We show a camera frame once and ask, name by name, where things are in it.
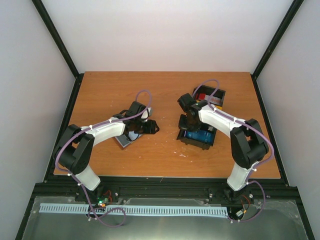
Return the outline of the brown leather card holder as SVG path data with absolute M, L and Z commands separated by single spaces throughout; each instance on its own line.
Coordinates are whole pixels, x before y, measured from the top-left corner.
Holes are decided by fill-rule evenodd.
M 136 141 L 138 138 L 140 138 L 142 135 L 135 133 L 134 131 L 129 132 L 127 135 L 122 134 L 119 136 L 115 136 L 115 140 L 119 143 L 121 148 L 126 148 L 130 144 L 132 144 L 134 141 Z

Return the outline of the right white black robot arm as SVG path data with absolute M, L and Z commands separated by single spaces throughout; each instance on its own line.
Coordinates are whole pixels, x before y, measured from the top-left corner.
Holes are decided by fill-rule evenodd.
M 230 139 L 234 165 L 223 195 L 228 202 L 233 202 L 249 184 L 251 173 L 256 171 L 269 150 L 273 150 L 271 143 L 263 135 L 259 122 L 253 118 L 237 118 L 207 100 L 197 102 L 189 93 L 182 95 L 177 102 L 184 112 L 178 123 L 180 130 L 196 132 L 206 124 Z

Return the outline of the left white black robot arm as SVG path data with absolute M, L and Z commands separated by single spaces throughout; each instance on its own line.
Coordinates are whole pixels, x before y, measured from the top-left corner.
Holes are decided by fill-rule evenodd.
M 101 180 L 90 167 L 93 147 L 114 137 L 127 137 L 129 133 L 156 134 L 160 128 L 155 120 L 149 119 L 152 113 L 151 107 L 133 101 L 128 110 L 103 122 L 82 127 L 69 125 L 53 151 L 56 167 L 64 167 L 79 185 L 87 189 L 86 195 L 92 201 L 101 200 L 104 188 L 99 185 Z

